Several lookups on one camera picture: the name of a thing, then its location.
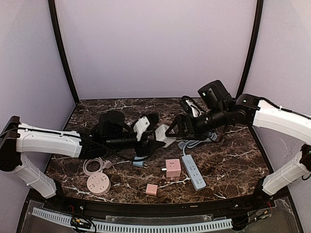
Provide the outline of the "blue power strip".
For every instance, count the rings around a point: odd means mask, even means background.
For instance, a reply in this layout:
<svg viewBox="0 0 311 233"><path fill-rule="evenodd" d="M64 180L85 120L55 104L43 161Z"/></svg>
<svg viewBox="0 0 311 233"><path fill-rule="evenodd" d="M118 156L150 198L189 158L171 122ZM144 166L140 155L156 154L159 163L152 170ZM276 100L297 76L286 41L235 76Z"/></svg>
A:
<svg viewBox="0 0 311 233"><path fill-rule="evenodd" d="M202 177L194 159L191 155L182 156L182 162L187 171L187 174L196 191L202 190L206 187L204 178Z"/></svg>

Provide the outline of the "right black frame post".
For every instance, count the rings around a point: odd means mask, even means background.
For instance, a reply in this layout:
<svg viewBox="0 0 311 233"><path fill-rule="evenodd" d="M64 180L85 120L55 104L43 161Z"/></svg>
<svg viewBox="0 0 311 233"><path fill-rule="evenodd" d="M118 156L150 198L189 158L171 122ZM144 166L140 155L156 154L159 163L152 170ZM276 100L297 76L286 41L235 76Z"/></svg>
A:
<svg viewBox="0 0 311 233"><path fill-rule="evenodd" d="M262 11L263 11L263 5L264 5L264 0L257 0L255 16L254 16L254 23L253 23L252 33L251 33L251 37L250 37L250 43L249 43L249 47L248 47L248 52L247 52L244 68L242 71L242 76L241 76L240 83L238 86L238 90L236 93L236 98L238 98L240 95L243 94L246 83L247 83L249 71L250 71L250 68L252 65L252 60L253 60L253 56L255 53L256 44L257 44L257 39L258 39L258 34L259 34L259 29L260 29L260 23L261 23L261 17L262 17Z"/></svg>

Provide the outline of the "white cube socket adapter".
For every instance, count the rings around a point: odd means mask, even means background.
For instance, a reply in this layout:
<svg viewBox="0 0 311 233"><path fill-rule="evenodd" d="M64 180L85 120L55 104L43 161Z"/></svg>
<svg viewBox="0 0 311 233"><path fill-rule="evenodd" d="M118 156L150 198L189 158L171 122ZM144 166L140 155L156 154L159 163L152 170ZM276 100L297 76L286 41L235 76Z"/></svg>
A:
<svg viewBox="0 0 311 233"><path fill-rule="evenodd" d="M169 126L162 124L155 130L156 140L160 142L164 142L165 145L164 148L167 148L170 146L173 142L176 141L176 137L167 137L166 131L169 128Z"/></svg>

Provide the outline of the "pink round power socket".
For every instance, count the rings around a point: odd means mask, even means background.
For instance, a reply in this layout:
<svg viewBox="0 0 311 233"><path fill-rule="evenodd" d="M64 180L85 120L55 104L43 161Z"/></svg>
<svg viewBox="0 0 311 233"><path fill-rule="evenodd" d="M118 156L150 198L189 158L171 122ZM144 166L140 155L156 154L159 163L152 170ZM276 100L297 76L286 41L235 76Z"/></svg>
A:
<svg viewBox="0 0 311 233"><path fill-rule="evenodd" d="M87 180L87 188L96 196L106 194L111 188L109 177L104 173L94 173Z"/></svg>

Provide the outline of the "black front rail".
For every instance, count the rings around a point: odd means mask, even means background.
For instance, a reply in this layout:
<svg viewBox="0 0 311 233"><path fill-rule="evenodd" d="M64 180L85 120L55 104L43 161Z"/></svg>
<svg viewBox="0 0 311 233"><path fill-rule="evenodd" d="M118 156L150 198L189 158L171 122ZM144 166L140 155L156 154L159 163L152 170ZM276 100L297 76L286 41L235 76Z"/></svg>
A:
<svg viewBox="0 0 311 233"><path fill-rule="evenodd" d="M31 189L24 202L22 213L25 214L31 204L38 204L40 207L48 210L100 219L106 216L156 218L200 215L240 218L247 216L250 212L265 208L275 208L278 202L290 209L293 207L293 200L288 188L281 189L271 200L266 202L257 201L256 203L251 203L253 199L252 195L246 195L205 202L187 201L185 203L171 204L137 204L110 202L105 198L88 194L86 198L60 196L53 200L46 200L37 191Z"/></svg>

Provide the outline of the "left black frame post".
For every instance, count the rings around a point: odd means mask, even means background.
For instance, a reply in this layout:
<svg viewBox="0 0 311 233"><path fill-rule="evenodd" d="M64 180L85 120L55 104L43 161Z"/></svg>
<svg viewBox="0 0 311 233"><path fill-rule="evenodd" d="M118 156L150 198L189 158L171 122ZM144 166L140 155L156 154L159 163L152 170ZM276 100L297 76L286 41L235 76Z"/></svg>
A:
<svg viewBox="0 0 311 233"><path fill-rule="evenodd" d="M59 53L59 57L61 60L61 64L63 67L63 71L66 77L67 84L69 86L69 90L71 93L71 96L73 98L73 101L75 105L77 105L80 102L80 99L78 97L78 93L74 84L74 80L71 74L71 70L69 67L62 35L61 35L61 29L60 29L60 23L58 20L58 15L57 15L57 9L56 9L56 1L55 0L48 0L48 6L49 6L49 12L50 12L50 17L51 17L51 22L52 22L52 27L53 27L53 32L54 32L54 37Z"/></svg>

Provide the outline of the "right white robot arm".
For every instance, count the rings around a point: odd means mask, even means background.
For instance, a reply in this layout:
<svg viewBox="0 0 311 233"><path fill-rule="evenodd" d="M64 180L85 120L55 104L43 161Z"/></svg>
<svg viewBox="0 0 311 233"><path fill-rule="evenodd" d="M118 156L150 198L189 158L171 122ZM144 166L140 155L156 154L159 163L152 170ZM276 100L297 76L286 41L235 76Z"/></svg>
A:
<svg viewBox="0 0 311 233"><path fill-rule="evenodd" d="M291 160L258 181L254 196L269 198L302 176L310 175L310 116L278 106L264 97L242 94L234 99L220 80L204 85L198 94L208 111L188 104L184 96L181 106L186 114L178 115L173 120L165 132L167 137L204 140L212 130L241 124L250 128L268 129L301 141L300 151Z"/></svg>

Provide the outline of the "small circuit board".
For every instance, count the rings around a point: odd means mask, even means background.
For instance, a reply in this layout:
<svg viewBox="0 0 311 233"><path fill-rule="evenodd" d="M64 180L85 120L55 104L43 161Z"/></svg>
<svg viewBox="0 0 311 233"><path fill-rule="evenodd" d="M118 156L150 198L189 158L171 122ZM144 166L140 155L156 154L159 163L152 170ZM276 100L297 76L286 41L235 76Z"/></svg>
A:
<svg viewBox="0 0 311 233"><path fill-rule="evenodd" d="M72 217L70 220L70 225L80 228L90 228L92 224L83 218Z"/></svg>

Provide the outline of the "blue charger plug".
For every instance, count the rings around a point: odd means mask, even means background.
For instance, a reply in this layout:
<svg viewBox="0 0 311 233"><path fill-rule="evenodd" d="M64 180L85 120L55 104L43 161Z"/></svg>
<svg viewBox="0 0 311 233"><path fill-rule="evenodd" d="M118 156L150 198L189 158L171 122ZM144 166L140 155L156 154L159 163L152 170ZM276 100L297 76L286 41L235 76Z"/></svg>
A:
<svg viewBox="0 0 311 233"><path fill-rule="evenodd" d="M133 166L140 167L140 168L147 168L147 165L145 163L146 158L147 158L146 156L145 157L137 157L136 156L134 158L134 161L133 161Z"/></svg>

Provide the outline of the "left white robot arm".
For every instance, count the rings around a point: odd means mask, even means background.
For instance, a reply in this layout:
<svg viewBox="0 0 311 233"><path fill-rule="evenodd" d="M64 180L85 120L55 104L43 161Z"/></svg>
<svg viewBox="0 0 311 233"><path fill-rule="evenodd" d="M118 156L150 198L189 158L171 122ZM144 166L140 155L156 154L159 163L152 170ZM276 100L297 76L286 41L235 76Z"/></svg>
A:
<svg viewBox="0 0 311 233"><path fill-rule="evenodd" d="M25 155L27 152L59 154L83 160L111 153L122 159L121 150L133 149L136 161L149 159L166 144L156 137L158 113L142 115L132 125L120 111L108 111L88 133L54 131L30 126L12 116L0 134L0 169L11 172L46 199L62 195L58 181L46 176Z"/></svg>

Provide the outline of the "pink flat charger plug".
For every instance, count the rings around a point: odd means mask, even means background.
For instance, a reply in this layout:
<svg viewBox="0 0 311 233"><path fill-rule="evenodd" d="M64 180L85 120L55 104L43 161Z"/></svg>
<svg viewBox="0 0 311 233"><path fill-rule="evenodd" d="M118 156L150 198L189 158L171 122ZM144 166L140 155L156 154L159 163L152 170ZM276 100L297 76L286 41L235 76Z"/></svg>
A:
<svg viewBox="0 0 311 233"><path fill-rule="evenodd" d="M147 184L145 193L147 195L156 196L157 195L158 185L155 184Z"/></svg>

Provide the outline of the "black frame post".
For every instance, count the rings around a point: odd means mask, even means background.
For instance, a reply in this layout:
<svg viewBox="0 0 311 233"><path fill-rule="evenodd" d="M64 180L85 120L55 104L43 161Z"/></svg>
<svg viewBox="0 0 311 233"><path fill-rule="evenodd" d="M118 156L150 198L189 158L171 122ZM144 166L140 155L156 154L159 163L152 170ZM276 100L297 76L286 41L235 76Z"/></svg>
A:
<svg viewBox="0 0 311 233"><path fill-rule="evenodd" d="M253 23L252 33L251 33L251 37L250 37L250 43L249 43L249 47L248 47L248 52L247 52L244 68L242 71L242 76L241 76L240 83L238 86L238 90L236 93L236 98L238 98L240 95L243 94L246 83L247 83L249 71L250 71L250 68L252 65L252 60L253 60L253 56L255 53L256 44L257 44L257 39L258 39L258 34L259 34L259 29L260 29L260 23L261 23L261 17L262 17L262 11L263 11L263 5L264 5L264 0L257 0L255 16L254 16L254 23Z"/></svg>
<svg viewBox="0 0 311 233"><path fill-rule="evenodd" d="M63 71L66 77L67 84L69 86L69 90L71 93L71 96L73 98L73 101L75 105L77 105L80 102L80 99L78 97L78 93L74 84L74 80L71 74L71 70L69 67L62 35L61 35L61 29L60 29L60 23L58 20L58 15L57 15L57 9L56 9L56 1L55 0L48 0L48 6L49 6L49 12L50 12L50 17L51 17L51 22L52 22L52 27L53 27L53 32L54 32L54 37L59 53L59 57L61 60L61 64L63 67Z"/></svg>

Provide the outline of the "pink cube socket adapter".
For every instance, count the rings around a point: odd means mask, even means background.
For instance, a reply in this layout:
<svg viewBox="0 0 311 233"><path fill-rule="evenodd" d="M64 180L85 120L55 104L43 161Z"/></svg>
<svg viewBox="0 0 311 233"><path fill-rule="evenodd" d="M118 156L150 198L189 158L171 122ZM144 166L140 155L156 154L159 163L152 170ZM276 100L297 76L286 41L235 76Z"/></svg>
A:
<svg viewBox="0 0 311 233"><path fill-rule="evenodd" d="M181 175L180 159L165 160L165 168L162 168L161 170L166 173L166 179L178 180Z"/></svg>

